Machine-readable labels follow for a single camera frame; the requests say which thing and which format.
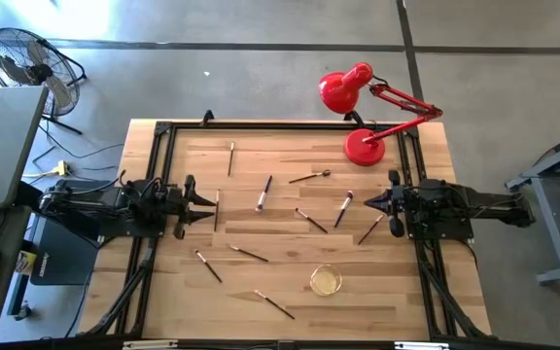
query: fan stand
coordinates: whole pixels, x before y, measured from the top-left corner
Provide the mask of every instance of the fan stand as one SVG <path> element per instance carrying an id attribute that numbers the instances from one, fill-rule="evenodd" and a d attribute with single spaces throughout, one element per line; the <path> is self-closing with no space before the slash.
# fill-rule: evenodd
<path id="1" fill-rule="evenodd" d="M 71 62 L 71 63 L 73 63 L 74 65 L 78 66 L 79 69 L 82 70 L 82 75 L 81 75 L 79 78 L 75 79 L 74 81 L 68 83 L 67 86 L 70 87 L 70 86 L 76 84 L 77 82 L 81 81 L 82 79 L 87 79 L 87 78 L 88 78 L 88 76 L 86 75 L 86 69 L 84 69 L 84 66 L 82 66 L 81 64 L 79 64 L 79 62 L 77 62 L 77 61 L 74 60 L 73 58 L 67 56 L 66 54 L 62 53 L 60 50 L 56 49 L 55 46 L 51 45 L 48 41 L 46 41 L 46 40 L 44 40 L 44 39 L 42 39 L 42 40 L 37 40 L 37 42 L 38 42 L 39 44 L 41 44 L 42 46 L 49 47 L 49 49 L 53 50 L 53 51 L 56 52 L 57 54 L 60 54 L 62 57 L 66 58 L 66 60 L 68 60 L 69 62 Z M 53 101 L 53 105 L 52 105 L 52 108 L 51 108 L 51 115 L 50 115 L 50 116 L 42 116 L 42 119 L 43 119 L 44 121 L 51 122 L 51 123 L 54 123 L 55 125 L 61 126 L 61 127 L 65 128 L 65 129 L 67 129 L 67 130 L 69 130 L 69 131 L 72 131 L 72 132 L 78 134 L 78 135 L 83 135 L 83 133 L 82 133 L 80 130 L 74 128 L 73 126 L 70 126 L 70 125 L 68 125 L 68 124 L 66 124 L 66 123 L 63 123 L 63 122 L 58 121 L 58 120 L 55 118 L 54 113 L 55 113 L 55 101 Z"/>

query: lamp base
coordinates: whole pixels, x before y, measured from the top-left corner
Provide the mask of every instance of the lamp base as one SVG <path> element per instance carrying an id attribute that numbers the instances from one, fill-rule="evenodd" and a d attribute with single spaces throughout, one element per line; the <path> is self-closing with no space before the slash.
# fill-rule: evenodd
<path id="1" fill-rule="evenodd" d="M 384 141 L 377 140 L 372 143 L 363 142 L 365 137 L 372 136 L 369 129 L 358 129 L 352 131 L 345 140 L 345 155 L 352 162 L 361 166 L 377 164 L 384 157 Z"/>

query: wooden table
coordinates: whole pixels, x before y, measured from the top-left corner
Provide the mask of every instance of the wooden table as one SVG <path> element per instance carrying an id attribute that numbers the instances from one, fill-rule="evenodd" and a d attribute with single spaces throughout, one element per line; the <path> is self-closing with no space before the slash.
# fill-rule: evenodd
<path id="1" fill-rule="evenodd" d="M 155 123 L 131 121 L 121 162 L 127 179 L 145 178 Z M 443 125 L 429 122 L 419 129 L 428 176 L 455 182 Z M 387 152 L 381 162 L 360 167 L 342 152 L 346 134 L 329 130 L 178 132 L 170 183 L 182 185 L 185 176 L 193 174 L 197 192 L 210 200 L 220 189 L 219 226 L 213 232 L 213 218 L 205 219 L 186 227 L 185 239 L 177 240 L 169 234 L 174 221 L 168 222 L 157 248 L 145 338 L 428 338 L 413 244 L 392 236 L 382 220 L 362 245 L 356 245 L 381 214 L 363 205 L 364 200 L 389 186 L 388 169 L 401 169 L 397 138 L 385 139 Z M 228 177 L 230 141 L 235 142 L 235 152 Z M 288 184 L 324 169 L 330 169 L 332 176 Z M 264 211 L 257 214 L 254 209 L 269 175 L 273 175 L 271 189 Z M 354 200 L 340 226 L 333 229 L 348 190 L 354 192 Z M 296 207 L 330 234 L 298 216 Z M 229 243 L 270 263 L 234 252 Z M 121 291 L 130 246 L 130 238 L 118 238 L 99 252 L 80 331 L 93 326 Z M 213 265 L 223 284 L 194 249 Z M 443 241 L 442 251 L 451 293 L 476 325 L 489 333 L 468 248 Z M 322 263 L 332 264 L 342 274 L 342 287 L 331 297 L 318 297 L 310 290 L 310 275 Z M 296 319 L 264 302 L 253 293 L 255 289 L 286 307 Z M 136 299 L 134 295 L 129 323 Z M 443 325 L 439 300 L 435 305 Z"/>

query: gray floor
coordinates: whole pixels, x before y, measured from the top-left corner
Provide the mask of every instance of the gray floor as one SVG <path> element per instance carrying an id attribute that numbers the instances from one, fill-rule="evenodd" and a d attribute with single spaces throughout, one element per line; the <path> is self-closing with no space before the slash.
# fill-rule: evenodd
<path id="1" fill-rule="evenodd" d="M 560 1 L 405 1 L 416 45 L 560 47 Z M 373 44 L 403 43 L 393 0 L 0 0 L 0 27 L 47 38 L 139 42 Z M 404 53 L 66 50 L 89 80 L 77 108 L 62 120 L 83 138 L 54 132 L 76 154 L 126 135 L 131 118 L 338 119 L 316 86 L 329 71 L 370 62 L 391 85 L 409 90 Z M 500 192 L 560 141 L 560 55 L 418 54 L 425 98 L 444 111 L 460 183 Z M 364 94 L 365 119 L 411 116 Z M 32 157 L 50 145 L 39 134 Z M 55 150 L 41 159 L 76 167 L 117 164 L 120 149 L 73 159 Z M 27 171 L 36 171 L 28 164 Z M 81 171 L 111 179 L 115 170 Z M 55 179 L 45 179 L 45 188 Z M 541 217 L 526 229 L 475 223 L 475 250 L 495 335 L 560 344 L 560 283 L 539 287 L 535 274 L 557 267 Z M 37 317 L 0 321 L 0 341 L 63 336 L 81 287 L 30 287 Z"/>

